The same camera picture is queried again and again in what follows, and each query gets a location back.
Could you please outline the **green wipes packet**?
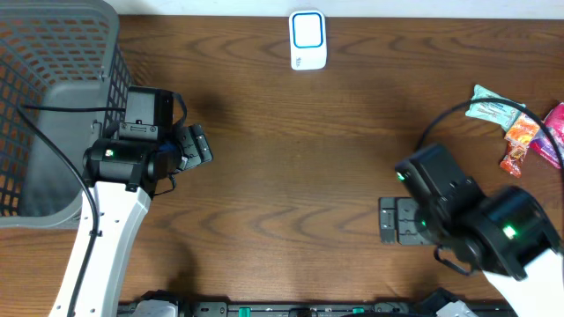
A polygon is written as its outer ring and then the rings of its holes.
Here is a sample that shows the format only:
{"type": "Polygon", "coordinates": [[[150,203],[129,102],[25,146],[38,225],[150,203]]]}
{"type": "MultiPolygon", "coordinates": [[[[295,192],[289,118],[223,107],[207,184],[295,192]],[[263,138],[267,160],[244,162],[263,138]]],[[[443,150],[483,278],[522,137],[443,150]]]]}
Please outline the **green wipes packet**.
{"type": "MultiPolygon", "coordinates": [[[[482,99],[504,100],[505,98],[481,85],[474,85],[471,100],[482,99]]],[[[465,112],[465,115],[468,117],[496,123],[500,125],[505,132],[514,124],[520,114],[520,110],[502,103],[494,102],[472,103],[465,112]]]]}

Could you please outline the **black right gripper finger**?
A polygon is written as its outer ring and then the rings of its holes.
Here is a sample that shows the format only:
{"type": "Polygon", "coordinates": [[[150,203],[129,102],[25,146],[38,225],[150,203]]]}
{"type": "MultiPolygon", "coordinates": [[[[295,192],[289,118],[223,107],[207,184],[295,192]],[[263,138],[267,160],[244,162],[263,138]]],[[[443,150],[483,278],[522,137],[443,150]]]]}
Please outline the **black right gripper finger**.
{"type": "Polygon", "coordinates": [[[380,237],[382,244],[396,243],[396,201],[382,197],[379,201],[380,237]]]}
{"type": "Polygon", "coordinates": [[[427,223],[419,214],[419,206],[412,198],[398,198],[397,242],[403,246],[433,245],[427,223]]]}

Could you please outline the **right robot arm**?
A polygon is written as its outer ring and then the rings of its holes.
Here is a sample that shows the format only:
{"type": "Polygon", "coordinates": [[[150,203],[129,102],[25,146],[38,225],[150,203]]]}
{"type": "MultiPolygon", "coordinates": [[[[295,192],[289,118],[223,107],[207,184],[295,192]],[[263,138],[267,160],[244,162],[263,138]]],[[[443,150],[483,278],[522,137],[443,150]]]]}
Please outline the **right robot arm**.
{"type": "Polygon", "coordinates": [[[395,172],[409,195],[380,198],[382,243],[433,246],[456,273],[481,272],[516,316],[563,314],[563,240],[535,197],[517,186],[486,195],[441,144],[395,172]]]}

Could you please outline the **small orange packet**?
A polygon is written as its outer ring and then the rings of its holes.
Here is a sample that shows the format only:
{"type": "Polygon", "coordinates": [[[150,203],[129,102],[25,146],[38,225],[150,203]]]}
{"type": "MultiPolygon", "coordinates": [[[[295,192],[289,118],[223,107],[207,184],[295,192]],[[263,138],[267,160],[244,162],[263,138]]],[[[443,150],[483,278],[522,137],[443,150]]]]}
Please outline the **small orange packet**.
{"type": "Polygon", "coordinates": [[[504,139],[514,145],[528,148],[540,127],[528,115],[521,113],[507,131],[504,139]]]}

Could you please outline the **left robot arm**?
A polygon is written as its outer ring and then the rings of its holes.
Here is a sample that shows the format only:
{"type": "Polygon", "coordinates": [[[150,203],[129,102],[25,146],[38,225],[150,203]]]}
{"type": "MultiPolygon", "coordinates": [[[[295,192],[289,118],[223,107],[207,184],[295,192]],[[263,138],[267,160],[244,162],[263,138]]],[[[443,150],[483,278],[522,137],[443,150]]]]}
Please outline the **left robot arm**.
{"type": "Polygon", "coordinates": [[[212,161],[202,127],[174,118],[182,96],[132,86],[125,115],[85,150],[77,236],[52,316],[114,316],[137,232],[157,184],[212,161]]]}

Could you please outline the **orange snack bar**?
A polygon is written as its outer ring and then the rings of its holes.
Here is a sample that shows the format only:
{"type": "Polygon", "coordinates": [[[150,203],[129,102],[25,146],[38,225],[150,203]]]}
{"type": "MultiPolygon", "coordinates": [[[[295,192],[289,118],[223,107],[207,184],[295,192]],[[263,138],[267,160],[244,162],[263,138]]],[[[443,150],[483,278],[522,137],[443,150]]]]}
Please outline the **orange snack bar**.
{"type": "Polygon", "coordinates": [[[519,144],[508,142],[505,156],[500,162],[500,168],[516,178],[522,177],[522,165],[528,149],[519,144]]]}

